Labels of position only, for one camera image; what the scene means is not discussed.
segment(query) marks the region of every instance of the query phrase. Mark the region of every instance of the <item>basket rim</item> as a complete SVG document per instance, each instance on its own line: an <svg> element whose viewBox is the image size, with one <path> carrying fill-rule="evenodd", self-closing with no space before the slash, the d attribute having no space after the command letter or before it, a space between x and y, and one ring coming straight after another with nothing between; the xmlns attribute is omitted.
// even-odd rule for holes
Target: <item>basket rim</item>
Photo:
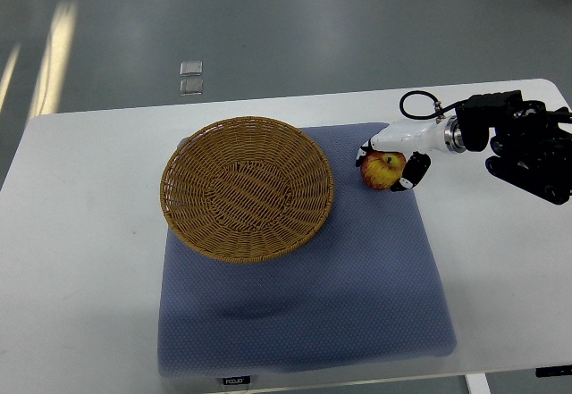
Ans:
<svg viewBox="0 0 572 394"><path fill-rule="evenodd" d="M272 253L262 254L260 256L251 256L251 257L219 256L215 252L213 252L212 250L204 249L203 247L199 247L199 246L193 244L192 241L189 240L189 238L187 238L187 235L185 234L185 232L179 228L178 223L172 217L172 214L171 214L169 208L167 207L167 203L166 203L165 186L167 185L167 182L166 182L165 178L168 175L168 173L171 171L172 164L173 164L174 160L177 157L179 157L183 153L183 151L186 148L188 148L189 145L192 145L192 142L195 139L197 139L198 137L206 135L210 130L221 128L225 124L236 123L236 122L271 123L271 124L274 124L277 126L281 126L281 127L285 128L286 130L295 133L298 136L298 138L305 140L311 146L312 150L315 151L315 155L317 155L319 157L319 159L321 160L321 162L323 164L325 174L327 177L327 199L326 199L324 208L322 210L322 215L321 215L320 219L315 223L315 225L313 226L311 231L308 234L306 234L305 236L303 236L303 237L301 237L295 241L292 241L292 243L289 244L287 247L279 248L279 249L273 251ZM206 125L205 127L201 128L200 130L197 130L191 136L182 140L181 143L178 145L177 149L173 152L173 154L169 158L167 165L164 167L163 174L161 177L161 183L160 183L159 198L160 198L160 202L161 202L161 209L163 211L164 218L167 221L167 224L169 225L169 228L175 233L177 238L184 245L189 247L191 250L198 252L199 254L201 254L203 256L207 256L207 257L213 258L215 260L223 261L226 263L253 264L253 263L259 263L259 262L264 262L264 261L268 261L268 260L273 260L273 259L278 258L280 256L284 256L284 255L302 247L303 245L308 243L308 241L311 240L315 236L315 234L322 228L322 226L324 225L328 216L330 215L330 212L332 211L333 198L334 198L334 178L333 178L333 173L332 173L332 167L330 166L330 163L329 163L328 158L326 157L324 151L303 130L298 129L295 126L288 124L287 122L283 122L283 121L276 120L273 118L264 117L264 116L247 115L247 116L232 117L229 119L223 119L223 120L220 120L217 122L210 123L210 124Z"/></svg>

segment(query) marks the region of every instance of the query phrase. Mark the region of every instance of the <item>black cable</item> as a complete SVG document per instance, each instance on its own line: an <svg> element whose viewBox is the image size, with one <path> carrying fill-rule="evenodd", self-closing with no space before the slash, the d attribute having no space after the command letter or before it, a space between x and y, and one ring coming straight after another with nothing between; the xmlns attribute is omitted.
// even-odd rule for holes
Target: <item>black cable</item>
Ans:
<svg viewBox="0 0 572 394"><path fill-rule="evenodd" d="M433 100L433 106L435 106L435 112L431 113L431 114L427 114L427 115L414 115L414 114L410 114L407 111L405 111L405 107L403 106L403 103L405 102L405 100L413 95L422 95L422 96L427 96L430 97ZM445 113L447 113L450 110L454 110L455 108L457 108L458 106L464 104L466 102L466 100L464 101L458 101L455 104L449 105L445 108L437 108L439 106L441 106L441 103L439 102L439 99L437 99L437 96L429 93L429 92L425 92L424 90L411 90L410 92L406 93L405 95L403 95L401 97L400 100L400 111L401 113L406 116L408 119L412 119L412 120L430 120L430 119L434 119L436 117L439 117L440 115L443 115Z"/></svg>

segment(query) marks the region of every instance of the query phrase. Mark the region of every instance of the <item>white robotic hand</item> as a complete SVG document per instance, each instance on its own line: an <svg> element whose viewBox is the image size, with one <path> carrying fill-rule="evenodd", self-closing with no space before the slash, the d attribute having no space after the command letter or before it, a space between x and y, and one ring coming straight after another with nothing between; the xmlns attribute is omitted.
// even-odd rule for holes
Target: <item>white robotic hand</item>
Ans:
<svg viewBox="0 0 572 394"><path fill-rule="evenodd" d="M465 151L458 131L457 118L423 120L398 120L371 137L357 151L356 166L360 166L368 153L383 151L403 153L408 158L401 178L391 186L391 191L412 189L431 165L431 159L426 154L431 150L446 153L462 153Z"/></svg>

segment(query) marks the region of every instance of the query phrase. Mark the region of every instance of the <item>floor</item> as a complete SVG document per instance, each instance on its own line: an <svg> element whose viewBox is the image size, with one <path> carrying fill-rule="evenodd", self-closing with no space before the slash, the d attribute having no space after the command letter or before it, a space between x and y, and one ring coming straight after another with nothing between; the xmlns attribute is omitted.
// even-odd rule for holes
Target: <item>floor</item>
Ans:
<svg viewBox="0 0 572 394"><path fill-rule="evenodd" d="M570 9L569 0L0 0L0 184L39 112L532 78L571 101ZM203 61L202 95L179 95L186 60ZM534 370L488 378L492 394L572 390L569 377ZM467 388L459 377L327 391Z"/></svg>

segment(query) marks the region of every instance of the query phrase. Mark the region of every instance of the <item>robotic arm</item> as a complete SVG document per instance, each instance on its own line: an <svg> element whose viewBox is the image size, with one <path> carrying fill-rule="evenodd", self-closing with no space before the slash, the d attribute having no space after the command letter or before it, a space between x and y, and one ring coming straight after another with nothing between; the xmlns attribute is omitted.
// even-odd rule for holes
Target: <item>robotic arm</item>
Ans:
<svg viewBox="0 0 572 394"><path fill-rule="evenodd" d="M416 116L405 111L403 103L415 94L429 96L435 113ZM411 189L429 169L429 150L445 153L480 152L490 140L495 156L485 166L495 177L537 195L555 205L569 200L572 188L572 134L560 123L572 123L566 107L546 111L540 101L523 101L521 92L474 95L442 108L430 93L414 90L400 100L401 112L411 120L394 122L371 137L357 152L360 166L372 151L413 153L392 191ZM456 115L445 117L455 110Z"/></svg>

